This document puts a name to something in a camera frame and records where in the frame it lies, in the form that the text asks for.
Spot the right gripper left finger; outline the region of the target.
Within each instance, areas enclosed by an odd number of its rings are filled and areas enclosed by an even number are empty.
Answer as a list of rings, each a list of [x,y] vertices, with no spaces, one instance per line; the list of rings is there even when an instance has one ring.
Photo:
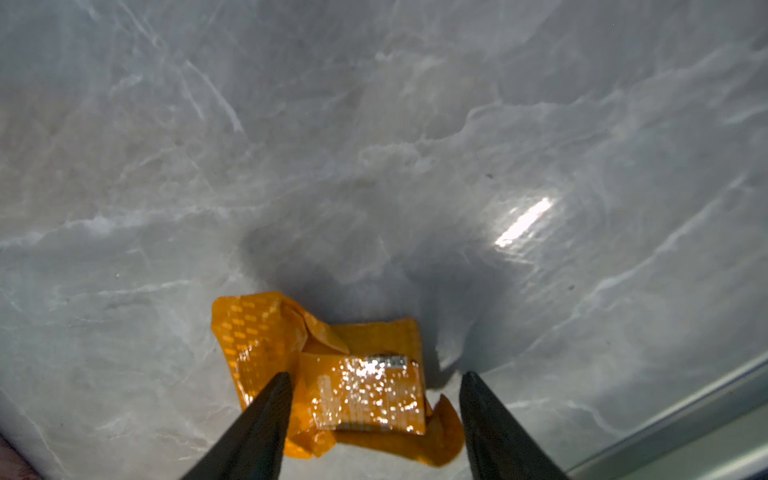
[[[279,477],[293,398],[291,377],[276,374],[184,480]]]

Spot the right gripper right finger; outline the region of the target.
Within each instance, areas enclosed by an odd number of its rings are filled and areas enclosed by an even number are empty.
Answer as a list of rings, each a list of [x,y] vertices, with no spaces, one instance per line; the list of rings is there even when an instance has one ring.
[[[459,403],[473,478],[568,479],[477,373],[462,376]]]

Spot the small orange snack packet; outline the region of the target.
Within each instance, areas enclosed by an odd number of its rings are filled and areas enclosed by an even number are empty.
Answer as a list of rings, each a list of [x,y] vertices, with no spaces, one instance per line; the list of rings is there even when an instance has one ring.
[[[284,452],[320,458],[342,443],[431,467],[463,450],[464,429],[446,397],[426,395],[419,324],[327,324],[279,292],[220,297],[212,331],[242,408],[272,377],[293,389]]]

